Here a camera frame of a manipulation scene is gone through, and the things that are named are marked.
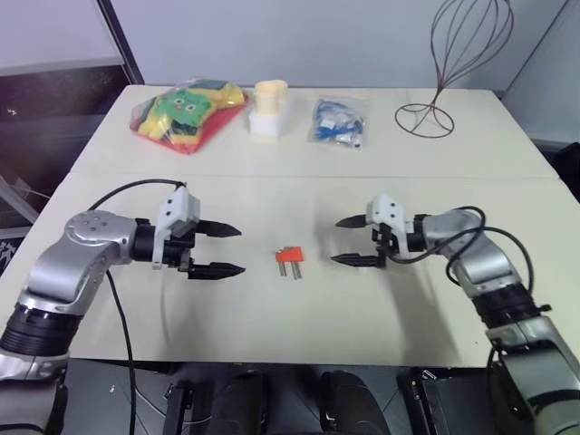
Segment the table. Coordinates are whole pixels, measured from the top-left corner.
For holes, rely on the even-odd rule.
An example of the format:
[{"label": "table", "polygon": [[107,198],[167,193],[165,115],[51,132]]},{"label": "table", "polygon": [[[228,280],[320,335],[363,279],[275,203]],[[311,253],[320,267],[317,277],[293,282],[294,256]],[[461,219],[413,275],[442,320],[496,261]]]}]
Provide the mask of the table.
[{"label": "table", "polygon": [[[168,173],[152,174],[170,177]],[[65,221],[104,193],[142,176],[71,173],[54,192],[2,276],[0,321],[34,260]],[[428,179],[180,176],[201,200],[202,217],[238,227],[230,239],[198,237],[196,261],[246,267],[217,282],[187,281],[148,264],[114,267],[137,360],[482,366],[489,349],[474,307],[444,275],[445,260],[416,266],[353,269],[329,257],[370,253],[369,230],[334,222],[364,211],[388,192],[409,215],[477,205],[492,226],[513,232],[536,266],[536,300],[550,303],[556,326],[576,354],[580,207],[558,179]],[[167,186],[131,189],[104,209],[157,216]],[[521,254],[496,238],[526,279]],[[279,275],[274,250],[304,248],[304,279]],[[72,343],[72,356],[124,359],[119,316],[106,283]]]},{"label": "table", "polygon": [[[401,130],[398,107],[430,101],[430,89],[291,89],[294,120],[278,142],[252,138],[238,116],[202,150],[183,156],[129,130],[131,110],[165,91],[128,86],[76,161],[72,172],[268,176],[557,179],[526,134],[490,91],[446,90],[440,106],[456,130],[425,140]],[[321,95],[368,100],[366,143],[359,152],[306,140]]]}]

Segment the colorful toy in plastic bag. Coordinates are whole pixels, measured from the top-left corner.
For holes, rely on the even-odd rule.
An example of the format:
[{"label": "colorful toy in plastic bag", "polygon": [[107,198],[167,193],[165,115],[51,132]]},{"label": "colorful toy in plastic bag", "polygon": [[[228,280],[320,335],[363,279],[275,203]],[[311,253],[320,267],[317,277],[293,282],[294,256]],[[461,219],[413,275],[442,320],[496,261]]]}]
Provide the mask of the colorful toy in plastic bag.
[{"label": "colorful toy in plastic bag", "polygon": [[130,127],[144,138],[184,154],[197,151],[246,105],[235,84],[191,80],[139,105]]},{"label": "colorful toy in plastic bag", "polygon": [[310,138],[360,148],[363,143],[364,101],[345,98],[321,98],[314,109]]}]

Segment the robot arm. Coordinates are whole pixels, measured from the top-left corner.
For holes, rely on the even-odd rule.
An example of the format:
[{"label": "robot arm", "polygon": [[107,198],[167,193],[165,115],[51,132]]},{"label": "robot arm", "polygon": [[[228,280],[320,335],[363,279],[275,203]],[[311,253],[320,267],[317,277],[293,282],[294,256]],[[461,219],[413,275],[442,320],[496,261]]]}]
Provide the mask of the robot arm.
[{"label": "robot arm", "polygon": [[[580,434],[580,364],[549,317],[542,315],[549,307],[536,306],[505,253],[485,234],[472,241],[480,217],[454,209],[408,222],[399,204],[380,195],[365,215],[336,225],[371,225],[377,242],[377,256],[333,258],[348,266],[385,267],[386,258],[412,263],[411,252],[429,250],[453,261],[451,270],[488,328],[499,365],[534,419],[536,434]],[[470,232],[456,238],[465,230]]]},{"label": "robot arm", "polygon": [[189,279],[221,279],[245,269],[228,263],[194,264],[195,235],[241,234],[199,218],[199,201],[177,188],[147,219],[93,210],[71,218],[64,234],[34,264],[0,338],[0,431],[59,433],[51,415],[62,413],[69,346],[106,271],[131,261],[176,267]]}]

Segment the plastic bag with blue items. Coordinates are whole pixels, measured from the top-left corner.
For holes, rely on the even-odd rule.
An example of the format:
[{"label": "plastic bag with blue items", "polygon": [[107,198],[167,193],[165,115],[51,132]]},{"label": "plastic bag with blue items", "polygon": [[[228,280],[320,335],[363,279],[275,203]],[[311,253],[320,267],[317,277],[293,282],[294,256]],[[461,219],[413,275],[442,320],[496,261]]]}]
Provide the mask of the plastic bag with blue items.
[{"label": "plastic bag with blue items", "polygon": [[314,108],[310,139],[360,148],[365,127],[365,103],[364,100],[343,97],[321,97]]}]

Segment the white wall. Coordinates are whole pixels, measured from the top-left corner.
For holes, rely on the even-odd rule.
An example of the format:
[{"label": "white wall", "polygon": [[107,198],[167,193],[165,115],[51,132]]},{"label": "white wall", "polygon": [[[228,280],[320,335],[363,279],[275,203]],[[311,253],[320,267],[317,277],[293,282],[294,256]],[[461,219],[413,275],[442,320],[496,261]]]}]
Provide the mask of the white wall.
[{"label": "white wall", "polygon": [[121,63],[94,0],[2,0],[0,75]]},{"label": "white wall", "polygon": [[[386,87],[435,86],[430,24],[441,2],[112,0],[146,83],[276,77],[303,86]],[[563,2],[512,0],[509,45],[457,85],[505,90]]]},{"label": "white wall", "polygon": [[502,101],[530,138],[580,141],[580,0],[570,0]]}]

